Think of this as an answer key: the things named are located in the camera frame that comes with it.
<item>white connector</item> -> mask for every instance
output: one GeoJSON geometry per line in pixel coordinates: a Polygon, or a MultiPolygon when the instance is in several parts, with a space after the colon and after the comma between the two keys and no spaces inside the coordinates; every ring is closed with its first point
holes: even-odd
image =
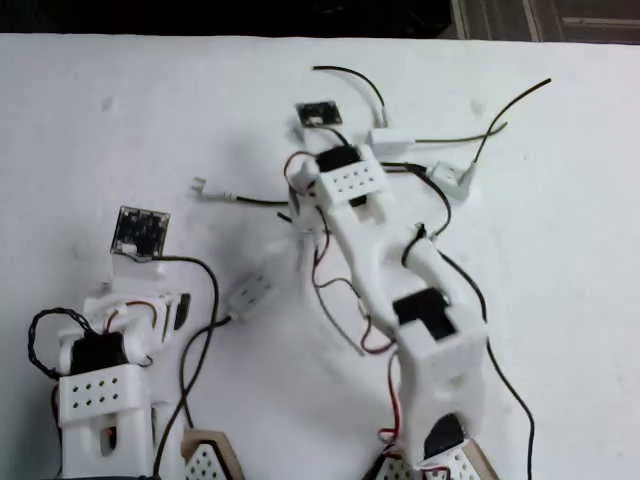
{"type": "Polygon", "coordinates": [[[272,298],[276,287],[266,268],[252,273],[242,281],[227,300],[227,313],[232,318],[247,318],[259,304],[272,298]]]}
{"type": "Polygon", "coordinates": [[[236,196],[229,192],[220,192],[207,189],[207,180],[200,177],[193,179],[191,190],[196,192],[203,200],[219,201],[219,202],[235,202],[236,196]]]}
{"type": "Polygon", "coordinates": [[[398,128],[374,128],[369,131],[367,143],[375,155],[399,155],[416,141],[407,131],[398,128]]]}
{"type": "Polygon", "coordinates": [[[451,165],[438,163],[428,172],[428,175],[433,180],[433,183],[438,185],[446,195],[458,201],[464,201],[469,197],[471,182],[475,173],[475,164],[472,164],[466,170],[462,170],[451,165]]]}

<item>small circuit board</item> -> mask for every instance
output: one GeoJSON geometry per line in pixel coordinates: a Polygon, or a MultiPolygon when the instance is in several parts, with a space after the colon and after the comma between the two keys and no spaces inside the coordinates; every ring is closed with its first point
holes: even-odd
{"type": "Polygon", "coordinates": [[[336,102],[298,103],[298,117],[303,127],[330,127],[342,125],[336,102]]]}
{"type": "Polygon", "coordinates": [[[162,255],[169,227],[168,213],[140,208],[120,207],[111,253],[136,257],[162,255]]]}

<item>red wire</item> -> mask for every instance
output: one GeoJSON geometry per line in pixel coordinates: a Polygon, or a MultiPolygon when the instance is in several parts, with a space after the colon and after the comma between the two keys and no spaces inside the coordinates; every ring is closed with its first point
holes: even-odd
{"type": "Polygon", "coordinates": [[[396,343],[393,340],[389,340],[389,343],[387,343],[386,345],[383,345],[381,347],[377,347],[377,348],[369,348],[365,345],[365,342],[367,341],[367,338],[369,337],[369,333],[371,333],[371,317],[369,315],[367,315],[367,329],[364,331],[364,334],[362,335],[362,338],[360,339],[360,347],[362,347],[362,349],[371,354],[371,355],[379,355],[381,353],[386,352],[387,350],[389,350],[391,347],[393,347],[393,345],[396,343]]]}
{"type": "Polygon", "coordinates": [[[397,355],[398,352],[391,354],[391,357],[389,357],[389,369],[387,370],[387,386],[389,387],[389,394],[391,395],[391,407],[393,408],[393,428],[381,428],[380,430],[378,430],[378,438],[380,438],[381,440],[383,440],[380,436],[381,434],[391,434],[391,439],[387,443],[395,442],[396,438],[398,438],[398,434],[400,433],[401,428],[400,405],[398,404],[398,399],[396,398],[395,390],[393,388],[393,378],[391,377],[391,367],[393,367],[393,359],[397,355]]]}
{"type": "Polygon", "coordinates": [[[292,160],[296,158],[298,155],[308,155],[312,158],[316,158],[316,156],[313,153],[305,152],[304,150],[298,150],[297,152],[294,152],[289,158],[287,158],[286,162],[284,162],[283,173],[284,173],[284,179],[287,181],[287,185],[289,185],[289,188],[294,192],[296,192],[298,195],[302,195],[302,193],[298,192],[295,188],[293,188],[293,185],[291,185],[291,182],[289,181],[289,176],[287,175],[287,170],[289,170],[289,166],[291,165],[292,160]]]}
{"type": "Polygon", "coordinates": [[[431,467],[431,468],[425,468],[422,471],[422,478],[426,479],[427,478],[427,473],[440,473],[440,472],[445,472],[445,480],[451,480],[451,469],[449,467],[431,467]]]}

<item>cable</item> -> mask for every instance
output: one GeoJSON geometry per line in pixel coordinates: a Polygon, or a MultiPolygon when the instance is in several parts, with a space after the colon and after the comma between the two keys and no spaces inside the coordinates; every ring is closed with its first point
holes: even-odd
{"type": "MultiPolygon", "coordinates": [[[[216,322],[213,325],[213,328],[215,329],[215,328],[222,327],[227,323],[229,323],[230,321],[231,321],[231,317],[226,317],[216,322]]],[[[184,392],[186,391],[185,381],[184,381],[184,369],[187,363],[187,353],[189,352],[189,348],[191,348],[191,345],[193,344],[193,342],[195,342],[200,335],[205,333],[210,328],[212,328],[210,325],[205,325],[204,327],[196,331],[196,333],[194,333],[193,336],[189,339],[189,341],[187,342],[187,345],[184,347],[184,350],[182,351],[182,356],[180,357],[180,372],[179,372],[180,373],[179,375],[180,392],[182,394],[184,394],[184,392]]],[[[189,428],[194,428],[193,417],[191,416],[191,410],[189,409],[189,404],[187,403],[186,397],[184,400],[184,413],[185,413],[185,416],[187,417],[187,424],[189,425],[189,428]]]]}
{"type": "Polygon", "coordinates": [[[289,185],[289,189],[298,195],[304,196],[302,193],[298,192],[293,185],[291,185],[291,182],[289,181],[289,175],[287,174],[287,171],[289,170],[289,166],[291,165],[291,162],[293,161],[294,158],[296,158],[299,155],[307,155],[311,158],[316,158],[316,156],[313,153],[310,153],[304,150],[298,150],[297,152],[293,152],[289,156],[289,158],[287,158],[287,160],[284,162],[283,174],[284,174],[284,179],[287,182],[287,185],[289,185]]]}
{"type": "MultiPolygon", "coordinates": [[[[138,258],[138,257],[133,257],[133,256],[127,255],[127,254],[120,254],[120,255],[124,255],[124,256],[130,258],[131,260],[133,260],[134,262],[137,262],[137,263],[186,262],[186,263],[194,263],[194,264],[199,265],[200,267],[202,267],[204,269],[204,271],[207,273],[207,275],[209,275],[209,278],[211,279],[211,283],[213,285],[214,299],[213,299],[213,308],[212,308],[212,311],[211,311],[211,320],[209,322],[209,326],[213,327],[215,325],[216,317],[218,315],[218,307],[219,307],[219,303],[220,303],[220,288],[218,286],[218,279],[216,278],[215,273],[213,273],[213,270],[211,270],[211,268],[206,263],[204,263],[202,260],[199,260],[199,259],[193,258],[193,257],[183,257],[183,256],[154,256],[154,257],[148,257],[148,258],[138,258]]],[[[212,334],[213,334],[213,330],[214,330],[214,328],[208,328],[206,330],[207,335],[205,337],[204,346],[202,347],[202,352],[200,354],[200,358],[198,360],[198,364],[196,365],[196,369],[195,369],[195,372],[193,374],[193,377],[191,378],[191,380],[187,384],[187,386],[184,389],[184,391],[182,391],[182,393],[180,395],[180,400],[178,401],[178,404],[176,405],[175,410],[171,414],[171,417],[169,417],[169,421],[167,422],[167,425],[166,425],[166,427],[164,429],[164,432],[162,433],[162,437],[160,438],[160,442],[158,442],[158,448],[156,450],[156,457],[155,457],[155,460],[153,462],[153,476],[156,476],[156,477],[160,476],[160,463],[162,462],[162,454],[163,454],[165,446],[167,444],[167,439],[169,438],[169,433],[171,432],[171,427],[175,423],[176,418],[178,418],[178,415],[180,414],[180,410],[184,407],[185,401],[186,401],[187,397],[189,396],[189,393],[193,389],[193,386],[195,385],[196,380],[198,379],[198,375],[200,375],[200,371],[202,370],[202,366],[204,365],[204,360],[205,360],[206,355],[207,355],[207,350],[209,349],[209,344],[211,343],[211,337],[212,337],[212,334]]]]}
{"type": "Polygon", "coordinates": [[[418,138],[416,139],[416,143],[463,143],[463,142],[473,142],[474,140],[482,140],[487,137],[493,137],[500,133],[504,128],[508,125],[509,122],[504,122],[495,130],[489,131],[487,133],[483,133],[481,135],[473,135],[471,137],[462,137],[462,138],[418,138]]]}
{"type": "Polygon", "coordinates": [[[60,425],[58,425],[59,418],[59,400],[58,400],[58,392],[60,391],[60,385],[56,383],[51,389],[51,415],[53,416],[53,422],[56,426],[56,431],[58,432],[58,445],[60,447],[60,465],[58,466],[58,471],[54,478],[59,478],[62,474],[62,430],[60,429],[60,425]]]}
{"type": "Polygon", "coordinates": [[[365,82],[367,82],[369,84],[369,86],[373,89],[373,91],[375,92],[376,96],[380,100],[380,104],[382,105],[382,107],[383,108],[385,107],[384,98],[382,98],[382,94],[380,93],[380,90],[378,90],[378,87],[376,87],[374,85],[374,83],[371,80],[369,80],[367,77],[365,77],[362,73],[356,72],[355,70],[351,70],[350,68],[336,67],[334,65],[316,65],[311,70],[316,70],[316,71],[332,70],[332,71],[336,71],[336,72],[344,72],[344,73],[350,73],[351,75],[355,75],[356,77],[361,78],[362,80],[364,80],[365,82]]]}
{"type": "Polygon", "coordinates": [[[449,226],[449,224],[451,223],[451,216],[452,216],[451,203],[449,202],[449,199],[447,198],[445,193],[442,191],[442,189],[427,176],[426,167],[422,165],[418,165],[417,163],[406,163],[406,162],[405,163],[382,162],[381,165],[385,167],[385,169],[404,168],[405,171],[409,173],[413,173],[416,177],[418,177],[420,180],[426,183],[434,192],[436,192],[438,197],[440,197],[440,200],[442,200],[442,203],[444,204],[445,208],[447,209],[447,219],[445,220],[444,224],[432,234],[432,237],[436,238],[442,232],[444,232],[449,226]]]}
{"type": "Polygon", "coordinates": [[[235,195],[235,201],[249,205],[257,205],[259,207],[286,207],[289,205],[289,202],[286,201],[260,200],[258,198],[241,197],[239,195],[235,195]]]}
{"type": "Polygon", "coordinates": [[[438,474],[441,472],[444,473],[444,480],[451,480],[451,469],[445,466],[429,467],[429,468],[422,469],[422,478],[426,480],[427,473],[433,473],[436,475],[437,478],[440,478],[438,474]]]}
{"type": "Polygon", "coordinates": [[[371,316],[367,315],[367,329],[364,331],[364,334],[360,339],[360,347],[369,355],[380,355],[381,353],[386,352],[396,344],[395,340],[389,340],[389,343],[387,343],[386,345],[382,345],[381,347],[376,347],[376,348],[369,348],[366,345],[367,338],[369,337],[369,333],[371,333],[371,316]]]}
{"type": "Polygon", "coordinates": [[[387,367],[387,387],[389,388],[389,395],[391,396],[391,408],[393,409],[393,428],[381,428],[378,430],[378,438],[383,442],[391,445],[395,442],[396,438],[400,434],[400,430],[402,429],[402,409],[400,407],[400,402],[396,396],[395,389],[393,388],[393,378],[391,377],[391,369],[393,367],[393,360],[398,356],[398,351],[396,350],[389,356],[389,364],[387,367]],[[382,438],[383,434],[389,434],[390,437],[385,441],[382,438]]]}
{"type": "Polygon", "coordinates": [[[402,252],[402,258],[400,259],[400,263],[403,267],[407,268],[407,257],[409,256],[409,252],[413,248],[413,246],[427,236],[427,229],[424,228],[424,223],[418,225],[418,231],[416,232],[416,236],[413,237],[413,240],[409,242],[409,245],[402,252]]]}
{"type": "Polygon", "coordinates": [[[80,313],[76,312],[71,308],[63,308],[63,307],[55,307],[48,308],[42,310],[37,313],[33,320],[31,321],[31,325],[29,326],[29,333],[27,338],[27,352],[29,355],[29,361],[35,365],[35,367],[44,373],[47,377],[52,380],[58,380],[60,378],[60,374],[56,371],[55,368],[49,368],[45,364],[43,364],[36,354],[35,343],[36,343],[36,329],[38,328],[38,322],[48,315],[66,315],[71,318],[74,322],[76,322],[82,330],[84,330],[85,335],[98,335],[96,331],[89,325],[89,321],[80,313]]]}
{"type": "MultiPolygon", "coordinates": [[[[478,301],[480,302],[482,319],[485,321],[485,323],[488,323],[487,322],[487,303],[485,301],[482,290],[480,290],[480,287],[478,286],[478,284],[471,278],[471,276],[467,272],[465,272],[462,269],[460,265],[454,262],[451,258],[449,258],[447,255],[445,255],[442,252],[440,252],[440,255],[442,256],[445,262],[451,265],[451,267],[453,267],[453,269],[456,272],[458,272],[462,278],[466,280],[469,286],[471,286],[473,291],[476,293],[476,295],[478,296],[478,301]]],[[[522,407],[522,409],[524,410],[524,413],[527,415],[527,419],[529,420],[529,442],[527,445],[527,478],[531,480],[532,478],[531,464],[533,459],[533,439],[536,432],[536,423],[533,419],[533,415],[531,414],[531,410],[529,410],[529,407],[527,406],[527,404],[520,397],[516,389],[513,388],[513,386],[505,376],[505,374],[502,372],[502,369],[500,368],[500,365],[498,364],[498,361],[496,360],[496,357],[493,354],[493,350],[491,348],[491,343],[489,342],[489,339],[487,339],[487,353],[489,354],[489,358],[491,359],[493,368],[496,370],[496,373],[500,377],[500,380],[502,380],[502,383],[504,383],[505,387],[507,387],[507,390],[509,390],[511,395],[513,395],[513,398],[515,398],[518,404],[522,407]]]]}
{"type": "Polygon", "coordinates": [[[551,83],[551,79],[547,78],[546,80],[541,81],[540,83],[535,84],[533,87],[525,90],[524,92],[522,92],[520,95],[518,95],[516,98],[514,98],[513,100],[511,100],[509,103],[507,103],[507,105],[505,105],[502,110],[500,110],[498,112],[498,114],[494,117],[493,121],[489,124],[489,128],[487,129],[487,133],[484,135],[484,137],[482,138],[482,143],[480,144],[480,146],[478,147],[478,151],[476,152],[476,156],[473,159],[473,161],[471,162],[471,166],[469,168],[471,168],[473,165],[475,165],[476,163],[478,163],[478,159],[480,158],[480,153],[482,152],[482,149],[484,148],[484,144],[487,142],[487,138],[489,137],[489,133],[491,132],[491,129],[493,128],[493,126],[495,125],[495,123],[500,119],[500,117],[507,111],[509,110],[509,108],[511,108],[512,105],[514,105],[515,103],[519,102],[520,100],[522,100],[524,97],[526,97],[527,95],[529,95],[530,93],[535,92],[536,90],[538,90],[539,88],[544,87],[545,85],[547,85],[548,83],[551,83]]]}
{"type": "MultiPolygon", "coordinates": [[[[142,305],[151,309],[151,311],[153,312],[153,318],[151,319],[151,328],[156,328],[156,323],[158,322],[158,311],[156,310],[156,307],[154,307],[152,303],[145,302],[144,300],[133,300],[131,302],[125,303],[126,307],[134,307],[136,305],[142,305]]],[[[111,328],[111,322],[113,322],[113,319],[116,318],[119,313],[120,312],[118,312],[118,310],[114,310],[113,313],[109,316],[109,319],[107,320],[107,326],[104,330],[105,332],[109,331],[109,329],[111,328]]]]}
{"type": "Polygon", "coordinates": [[[344,145],[345,147],[348,147],[350,144],[347,141],[346,138],[344,138],[344,135],[342,135],[338,130],[336,130],[335,128],[331,128],[331,127],[322,127],[320,125],[315,125],[313,127],[307,127],[307,128],[319,128],[320,130],[327,130],[329,132],[333,132],[333,134],[338,137],[338,139],[342,142],[342,145],[344,145]]]}

